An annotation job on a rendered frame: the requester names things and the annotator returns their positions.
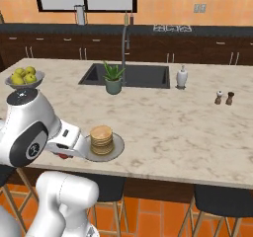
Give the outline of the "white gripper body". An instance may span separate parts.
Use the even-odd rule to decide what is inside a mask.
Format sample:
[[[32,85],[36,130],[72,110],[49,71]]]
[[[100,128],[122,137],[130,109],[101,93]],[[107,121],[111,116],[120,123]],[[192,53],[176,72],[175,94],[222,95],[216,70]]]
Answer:
[[[80,135],[73,146],[49,140],[45,149],[56,154],[86,158],[89,152],[89,144],[87,139]]]

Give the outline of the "dark brown island counter base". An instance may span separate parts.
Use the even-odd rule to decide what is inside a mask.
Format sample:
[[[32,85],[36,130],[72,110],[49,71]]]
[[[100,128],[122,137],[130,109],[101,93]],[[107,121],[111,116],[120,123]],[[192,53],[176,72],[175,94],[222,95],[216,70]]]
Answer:
[[[94,181],[85,178],[85,173],[59,173],[49,171],[43,182],[42,193],[57,193],[60,201],[65,203],[68,199],[72,204],[79,204],[81,201],[90,201],[88,205],[98,201],[99,186]],[[132,198],[151,198],[161,200],[172,200],[186,202],[188,197],[183,196],[178,191],[182,185],[173,185],[170,182],[137,180],[130,184],[126,180],[124,192]]]

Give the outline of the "stack of pancakes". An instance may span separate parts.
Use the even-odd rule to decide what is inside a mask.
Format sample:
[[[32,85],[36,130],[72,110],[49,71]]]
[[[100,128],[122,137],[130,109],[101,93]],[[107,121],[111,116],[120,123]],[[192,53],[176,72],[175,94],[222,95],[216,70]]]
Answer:
[[[91,150],[98,155],[106,155],[114,149],[113,131],[107,125],[98,125],[90,131]]]

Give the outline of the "grey round plate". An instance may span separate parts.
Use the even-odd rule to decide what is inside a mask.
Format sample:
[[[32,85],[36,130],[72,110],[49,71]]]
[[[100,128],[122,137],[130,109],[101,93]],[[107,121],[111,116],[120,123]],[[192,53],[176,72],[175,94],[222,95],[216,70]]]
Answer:
[[[85,137],[86,159],[93,162],[108,162],[116,159],[125,150],[125,142],[116,133],[113,133],[113,142],[114,142],[114,149],[110,153],[99,155],[91,150],[91,138],[90,136],[86,136]]]

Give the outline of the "black-seated wooden stool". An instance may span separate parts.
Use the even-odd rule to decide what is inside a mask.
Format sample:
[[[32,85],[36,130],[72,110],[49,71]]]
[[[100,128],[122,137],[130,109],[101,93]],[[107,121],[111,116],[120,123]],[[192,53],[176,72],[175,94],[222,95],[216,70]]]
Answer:
[[[218,237],[223,223],[228,236],[237,237],[242,219],[253,217],[253,190],[194,185],[194,195],[178,237],[182,237],[188,222],[191,223],[192,237],[198,237],[205,216],[218,218],[213,237]]]
[[[33,168],[22,168],[0,176],[0,205],[17,221],[22,237],[27,234],[38,211],[35,185],[41,173]]]
[[[88,178],[99,186],[98,204],[111,205],[114,210],[116,231],[101,230],[103,234],[115,235],[122,237],[121,220],[125,221],[126,230],[128,230],[127,208],[124,197],[124,188],[126,177],[117,177],[109,175],[85,174]]]

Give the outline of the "green plant in grey pot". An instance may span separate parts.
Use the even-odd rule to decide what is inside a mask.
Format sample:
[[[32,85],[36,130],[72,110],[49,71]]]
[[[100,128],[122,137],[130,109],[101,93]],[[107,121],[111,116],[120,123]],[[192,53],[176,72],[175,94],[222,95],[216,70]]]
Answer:
[[[106,91],[111,95],[117,95],[122,90],[122,78],[125,69],[119,69],[117,65],[109,65],[107,62],[104,62],[104,67]]]

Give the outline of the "grey fruit bowl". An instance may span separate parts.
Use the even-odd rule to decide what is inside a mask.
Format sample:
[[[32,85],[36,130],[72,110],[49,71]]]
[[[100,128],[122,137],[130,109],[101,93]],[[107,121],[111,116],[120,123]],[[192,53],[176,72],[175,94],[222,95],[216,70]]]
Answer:
[[[42,83],[42,80],[44,78],[44,73],[42,71],[36,72],[37,81],[33,82],[31,84],[23,84],[23,85],[15,85],[11,81],[11,77],[8,77],[5,79],[5,84],[9,85],[13,89],[23,89],[23,88],[37,88],[38,85]]]

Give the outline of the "dark grey sink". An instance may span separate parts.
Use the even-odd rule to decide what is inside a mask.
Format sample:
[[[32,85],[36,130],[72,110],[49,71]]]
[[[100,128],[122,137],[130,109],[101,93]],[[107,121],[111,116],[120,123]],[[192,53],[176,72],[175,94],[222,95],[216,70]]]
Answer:
[[[93,63],[79,81],[79,85],[105,85],[106,69],[101,63]],[[126,66],[126,77],[122,79],[126,87],[170,88],[169,66],[164,65],[130,65]]]

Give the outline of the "grey tall tap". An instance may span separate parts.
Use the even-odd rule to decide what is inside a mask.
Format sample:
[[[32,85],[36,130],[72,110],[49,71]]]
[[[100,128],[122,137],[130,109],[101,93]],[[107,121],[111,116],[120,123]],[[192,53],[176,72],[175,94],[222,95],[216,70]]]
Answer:
[[[129,31],[128,26],[124,26],[122,36],[122,69],[126,69],[126,50],[129,49]]]

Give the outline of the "dark brown cupboard run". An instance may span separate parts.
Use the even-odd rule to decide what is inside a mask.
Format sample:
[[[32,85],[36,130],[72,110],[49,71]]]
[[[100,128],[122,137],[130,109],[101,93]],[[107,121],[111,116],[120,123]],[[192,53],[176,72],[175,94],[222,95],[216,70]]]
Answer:
[[[253,38],[129,35],[126,61],[253,65]],[[122,60],[120,35],[0,34],[5,68],[22,58]]]

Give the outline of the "white soap dispenser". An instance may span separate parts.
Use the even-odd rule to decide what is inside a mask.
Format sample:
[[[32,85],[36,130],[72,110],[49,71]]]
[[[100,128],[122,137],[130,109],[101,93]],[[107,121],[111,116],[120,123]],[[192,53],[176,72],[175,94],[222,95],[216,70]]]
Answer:
[[[176,76],[177,88],[185,89],[187,79],[188,79],[188,71],[186,70],[185,66],[182,66],[181,69],[177,72]]]

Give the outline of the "grey paper towel holder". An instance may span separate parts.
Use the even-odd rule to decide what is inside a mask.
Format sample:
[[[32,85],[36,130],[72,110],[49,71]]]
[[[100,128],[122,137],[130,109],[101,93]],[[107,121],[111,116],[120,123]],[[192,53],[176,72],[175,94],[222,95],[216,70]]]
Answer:
[[[75,5],[74,13],[75,13],[76,24],[80,26],[84,26],[86,24],[85,7],[83,5]]]

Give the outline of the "white-topped brown salt shaker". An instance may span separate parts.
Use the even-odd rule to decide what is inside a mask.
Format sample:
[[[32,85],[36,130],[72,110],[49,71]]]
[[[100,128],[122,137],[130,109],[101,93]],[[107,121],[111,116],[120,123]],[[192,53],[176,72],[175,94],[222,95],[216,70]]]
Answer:
[[[222,95],[223,95],[222,91],[217,91],[216,92],[216,98],[214,100],[214,103],[216,105],[220,105],[221,104],[221,97],[222,97]]]

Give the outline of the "hob with white grates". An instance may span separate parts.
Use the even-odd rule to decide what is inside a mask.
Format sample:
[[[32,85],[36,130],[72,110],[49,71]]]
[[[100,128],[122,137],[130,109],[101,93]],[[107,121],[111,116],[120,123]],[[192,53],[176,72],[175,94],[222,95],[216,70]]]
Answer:
[[[193,29],[188,25],[154,25],[153,31],[156,33],[191,33]]]

